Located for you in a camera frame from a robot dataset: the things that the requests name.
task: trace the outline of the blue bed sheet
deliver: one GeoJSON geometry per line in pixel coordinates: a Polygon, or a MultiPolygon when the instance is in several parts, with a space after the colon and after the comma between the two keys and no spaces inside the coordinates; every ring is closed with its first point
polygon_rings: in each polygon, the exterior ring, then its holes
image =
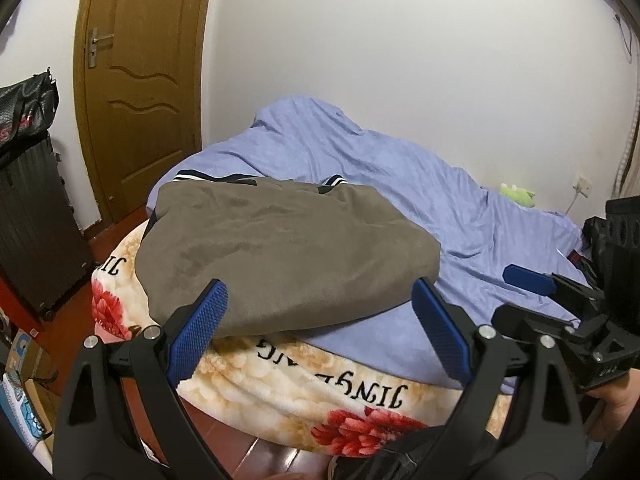
{"type": "MultiPolygon", "coordinates": [[[[363,130],[325,102],[289,98],[260,110],[247,131],[190,156],[162,177],[149,196],[149,210],[159,186],[182,169],[216,177],[244,173],[313,183],[340,174],[352,184],[373,186],[441,243],[436,288],[446,301],[462,306],[475,323],[490,322],[505,301],[573,319],[553,301],[507,285],[501,278],[506,265],[518,264],[584,283],[565,258],[582,245],[580,229],[566,216],[521,208],[478,186],[464,170],[450,167],[428,150],[363,130]]],[[[444,373],[410,303],[296,335],[395,376],[457,386],[444,373]]]]}

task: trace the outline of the person's arm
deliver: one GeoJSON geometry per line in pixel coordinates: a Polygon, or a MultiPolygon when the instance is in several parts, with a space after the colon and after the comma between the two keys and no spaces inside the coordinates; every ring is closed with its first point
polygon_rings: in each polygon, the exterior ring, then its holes
{"type": "Polygon", "coordinates": [[[588,392],[597,399],[604,399],[606,405],[597,418],[589,437],[596,442],[609,444],[625,425],[629,415],[640,398],[640,370],[632,368],[621,379],[588,392]]]}

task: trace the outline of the door frame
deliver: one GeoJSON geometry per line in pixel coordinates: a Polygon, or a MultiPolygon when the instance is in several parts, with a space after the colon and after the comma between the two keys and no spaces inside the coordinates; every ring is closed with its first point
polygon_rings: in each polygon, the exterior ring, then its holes
{"type": "MultiPolygon", "coordinates": [[[[102,226],[107,227],[113,224],[113,216],[109,210],[107,197],[102,189],[98,166],[95,161],[94,148],[91,142],[89,130],[89,117],[86,110],[86,95],[84,93],[84,70],[86,66],[86,42],[89,20],[89,6],[91,0],[80,0],[78,7],[78,19],[76,21],[76,36],[74,39],[73,53],[73,94],[74,105],[76,107],[76,123],[78,124],[78,136],[82,156],[89,175],[91,187],[94,190],[95,201],[102,218],[102,226]]],[[[209,0],[200,0],[200,12],[198,14],[198,27],[196,30],[196,70],[193,81],[194,92],[194,121],[197,134],[194,135],[196,151],[202,150],[202,125],[200,124],[200,96],[202,79],[202,45],[204,42],[204,28],[207,19],[207,7],[209,0]]]]}

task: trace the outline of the silver bolt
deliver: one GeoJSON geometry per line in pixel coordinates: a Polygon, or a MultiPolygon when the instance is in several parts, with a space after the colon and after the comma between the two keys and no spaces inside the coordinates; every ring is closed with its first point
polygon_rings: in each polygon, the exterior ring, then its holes
{"type": "Polygon", "coordinates": [[[540,344],[545,348],[553,348],[556,346],[555,340],[549,335],[541,335],[540,336],[540,344]]]}
{"type": "Polygon", "coordinates": [[[478,327],[478,333],[480,334],[480,337],[484,339],[493,339],[497,334],[495,328],[491,325],[480,325],[478,327]]]}
{"type": "Polygon", "coordinates": [[[149,325],[145,328],[145,331],[142,333],[145,339],[153,340],[158,339],[160,336],[160,327],[158,325],[149,325]]]}
{"type": "Polygon", "coordinates": [[[95,348],[98,345],[98,336],[97,335],[90,335],[89,337],[87,337],[84,340],[84,347],[85,348],[95,348]]]}

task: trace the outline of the wooden floor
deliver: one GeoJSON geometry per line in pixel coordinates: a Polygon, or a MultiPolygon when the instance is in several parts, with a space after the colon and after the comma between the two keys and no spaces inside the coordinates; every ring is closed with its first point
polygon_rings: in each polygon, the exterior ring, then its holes
{"type": "MultiPolygon", "coordinates": [[[[145,220],[146,213],[142,207],[97,235],[90,241],[95,260],[105,261],[118,243],[145,220]]],[[[55,319],[45,325],[45,333],[40,341],[58,367],[59,377],[50,389],[59,395],[62,394],[82,341],[94,332],[91,299],[91,285],[86,282],[60,308],[55,319]]],[[[163,458],[162,450],[142,408],[135,381],[124,380],[124,389],[140,437],[163,458]]],[[[185,407],[204,441],[236,480],[262,480],[267,476],[284,472],[304,473],[309,480],[326,478],[326,466],[330,457],[255,438],[222,424],[187,402],[185,407]]]]}

